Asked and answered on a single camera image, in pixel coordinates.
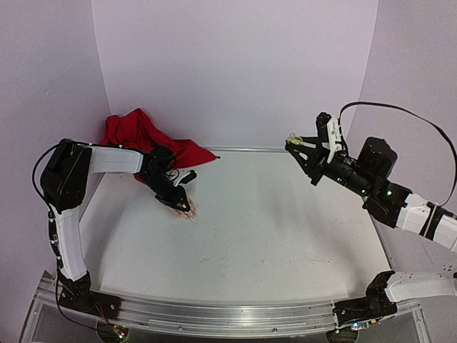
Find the yellow nail polish bottle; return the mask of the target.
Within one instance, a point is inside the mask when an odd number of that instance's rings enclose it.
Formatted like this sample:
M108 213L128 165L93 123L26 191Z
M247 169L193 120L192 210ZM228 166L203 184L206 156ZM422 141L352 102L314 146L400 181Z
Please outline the yellow nail polish bottle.
M294 132L291 132L286 139L286 144L303 146L303 139L300 136L297 136Z

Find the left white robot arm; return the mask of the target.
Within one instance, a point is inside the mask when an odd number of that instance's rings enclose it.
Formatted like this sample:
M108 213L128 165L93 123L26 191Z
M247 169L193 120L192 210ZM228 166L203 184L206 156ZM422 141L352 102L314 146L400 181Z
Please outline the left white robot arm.
M60 307L81 313L116 319L121 299L91 288L91 276L84 262L80 235L80 210L90 174L132 174L137 176L166 207L191 216L194 208L184 185L197 174L178 173L176 155L165 146L143 152L124 146L102 146L63 139L42 155L47 159L35 191L48 208L48 233L56 257L57 295Z

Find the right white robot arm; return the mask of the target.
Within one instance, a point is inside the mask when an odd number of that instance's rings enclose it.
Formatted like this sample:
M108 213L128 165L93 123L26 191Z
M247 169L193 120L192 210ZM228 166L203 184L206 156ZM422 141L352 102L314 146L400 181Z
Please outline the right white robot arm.
M456 215L388 180L397 154L383 139L369 137L357 159L333 154L318 137L290 136L285 149L317 185L322 177L363 197L365 209L377 222L401 229L456 251ZM416 274L390 270L377 274L364 297L338 301L333 313L338 327L393 315L407 299L456 295L456 275Z

